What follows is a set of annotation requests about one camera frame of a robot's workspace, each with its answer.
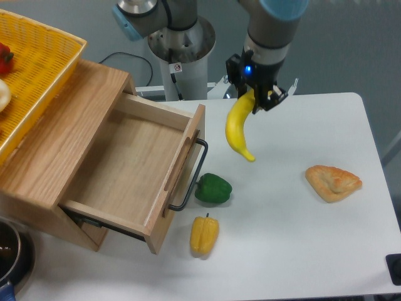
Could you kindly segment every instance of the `wicker basket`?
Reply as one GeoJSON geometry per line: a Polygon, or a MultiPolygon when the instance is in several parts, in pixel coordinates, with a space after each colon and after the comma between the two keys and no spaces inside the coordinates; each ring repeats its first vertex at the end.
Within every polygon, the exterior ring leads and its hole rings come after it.
{"type": "Polygon", "coordinates": [[[71,76],[86,41],[0,9],[0,42],[14,53],[13,71],[0,75],[13,95],[0,113],[2,164],[71,76]]]}

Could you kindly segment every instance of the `pastry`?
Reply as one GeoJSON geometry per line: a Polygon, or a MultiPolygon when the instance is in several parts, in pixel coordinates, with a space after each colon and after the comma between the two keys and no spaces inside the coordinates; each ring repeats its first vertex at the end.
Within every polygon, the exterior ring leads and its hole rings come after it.
{"type": "Polygon", "coordinates": [[[305,178],[313,189],[327,203],[341,201],[362,187],[362,181],[356,175],[323,165],[309,167],[305,178]]]}

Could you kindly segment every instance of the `pot rim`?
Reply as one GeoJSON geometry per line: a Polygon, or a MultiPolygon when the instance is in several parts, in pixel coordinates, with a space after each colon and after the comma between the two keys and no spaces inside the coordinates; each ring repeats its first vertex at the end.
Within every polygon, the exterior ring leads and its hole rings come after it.
{"type": "Polygon", "coordinates": [[[15,266],[17,265],[19,257],[21,256],[21,237],[19,235],[18,230],[11,223],[8,223],[7,221],[3,221],[3,220],[0,220],[0,223],[5,224],[6,226],[10,227],[14,231],[14,234],[17,236],[17,241],[18,241],[17,256],[16,256],[16,258],[14,260],[14,263],[13,263],[12,267],[8,270],[8,272],[2,278],[0,278],[0,283],[1,283],[4,280],[7,280],[8,276],[10,275],[12,270],[14,270],[15,266]]]}

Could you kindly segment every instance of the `banana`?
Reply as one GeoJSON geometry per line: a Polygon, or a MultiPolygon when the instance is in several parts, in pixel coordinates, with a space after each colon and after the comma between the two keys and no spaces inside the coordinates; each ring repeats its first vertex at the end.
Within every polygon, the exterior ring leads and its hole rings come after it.
{"type": "Polygon", "coordinates": [[[253,89],[241,96],[232,106],[226,121],[226,139],[231,148],[244,156],[249,162],[254,162],[255,157],[247,150],[244,124],[255,104],[253,89]]]}

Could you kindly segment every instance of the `black cable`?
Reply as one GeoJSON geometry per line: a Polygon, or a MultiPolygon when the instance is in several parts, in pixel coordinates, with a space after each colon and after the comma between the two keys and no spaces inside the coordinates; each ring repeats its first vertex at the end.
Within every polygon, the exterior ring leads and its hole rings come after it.
{"type": "Polygon", "coordinates": [[[149,65],[149,67],[150,67],[150,78],[149,78],[148,83],[146,84],[146,87],[149,86],[149,84],[150,84],[150,82],[152,81],[152,78],[153,78],[153,67],[152,67],[152,64],[151,64],[146,58],[144,58],[144,57],[142,57],[142,56],[139,56],[139,55],[133,55],[132,53],[127,53],[127,52],[118,51],[118,52],[113,52],[113,53],[109,54],[108,56],[106,56],[104,59],[102,59],[102,60],[99,62],[99,64],[104,63],[105,60],[109,59],[109,58],[112,57],[113,55],[128,55],[128,56],[131,56],[131,57],[133,57],[133,58],[140,58],[141,60],[146,61],[146,62],[148,63],[148,65],[149,65]]]}

